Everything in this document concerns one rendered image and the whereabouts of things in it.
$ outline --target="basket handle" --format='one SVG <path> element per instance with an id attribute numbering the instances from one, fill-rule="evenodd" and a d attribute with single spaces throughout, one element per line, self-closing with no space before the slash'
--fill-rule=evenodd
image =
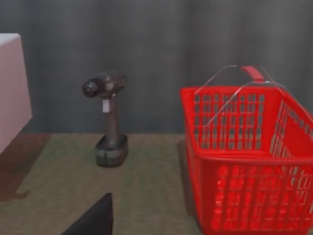
<path id="1" fill-rule="evenodd" d="M 263 72 L 267 75 L 267 77 L 270 79 L 270 81 L 266 81 L 264 79 L 264 77 L 262 76 L 262 74 L 253 66 L 237 66 L 237 65 L 227 65 L 224 66 L 223 68 L 221 68 L 216 74 L 214 74 L 210 79 L 207 80 L 207 82 L 201 86 L 199 89 L 197 89 L 195 91 L 195 94 L 197 94 L 201 89 L 203 89 L 203 87 L 205 87 L 207 84 L 209 84 L 219 73 L 221 73 L 224 69 L 226 68 L 241 68 L 243 71 L 245 71 L 251 78 L 252 81 L 249 83 L 244 84 L 243 86 L 241 86 L 231 97 L 230 99 L 217 111 L 217 113 L 206 123 L 205 126 L 208 126 L 217 116 L 218 114 L 220 114 L 222 112 L 222 110 L 224 110 L 228 104 L 230 104 L 230 102 L 237 96 L 237 94 L 246 86 L 249 85 L 274 85 L 277 90 L 282 94 L 282 96 L 285 96 L 285 94 L 283 93 L 282 89 L 286 90 L 287 92 L 289 92 L 289 94 L 293 97 L 293 99 L 298 103 L 299 107 L 302 109 L 302 111 L 306 114 L 306 116 L 313 122 L 313 116 L 299 103 L 299 101 L 291 94 L 291 92 L 283 85 L 276 83 L 272 77 L 270 76 L 270 74 L 265 70 L 265 68 L 263 68 L 262 66 L 260 66 L 260 68 L 263 70 Z"/>

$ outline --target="gray curtain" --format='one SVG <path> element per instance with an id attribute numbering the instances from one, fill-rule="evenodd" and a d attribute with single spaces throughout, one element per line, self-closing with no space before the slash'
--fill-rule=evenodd
<path id="1" fill-rule="evenodd" d="M 0 32 L 22 36 L 34 118 L 27 132 L 103 132 L 82 83 L 122 70 L 127 133 L 183 131 L 179 89 L 224 65 L 262 65 L 313 111 L 311 0 L 0 0 Z M 234 70 L 220 82 L 247 81 Z"/>

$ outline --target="black object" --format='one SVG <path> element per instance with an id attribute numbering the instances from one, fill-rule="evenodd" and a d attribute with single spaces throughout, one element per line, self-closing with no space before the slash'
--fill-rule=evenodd
<path id="1" fill-rule="evenodd" d="M 112 194 L 105 194 L 62 235 L 112 235 Z"/>
<path id="2" fill-rule="evenodd" d="M 96 162 L 100 166 L 119 166 L 128 154 L 127 136 L 119 134 L 117 93 L 126 85 L 125 75 L 118 71 L 101 72 L 83 84 L 86 97 L 103 100 L 106 135 L 96 145 Z"/>

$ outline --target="red handle grip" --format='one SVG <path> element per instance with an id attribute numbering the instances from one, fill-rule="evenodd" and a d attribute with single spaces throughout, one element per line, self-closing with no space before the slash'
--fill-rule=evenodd
<path id="1" fill-rule="evenodd" d="M 253 66 L 240 66 L 240 68 L 245 71 L 254 82 L 264 82 L 263 75 Z"/>

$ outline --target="white box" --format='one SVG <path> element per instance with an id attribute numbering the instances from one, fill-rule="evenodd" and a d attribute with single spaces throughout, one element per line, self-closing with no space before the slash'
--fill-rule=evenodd
<path id="1" fill-rule="evenodd" d="M 21 37 L 0 33 L 0 153 L 31 117 Z"/>

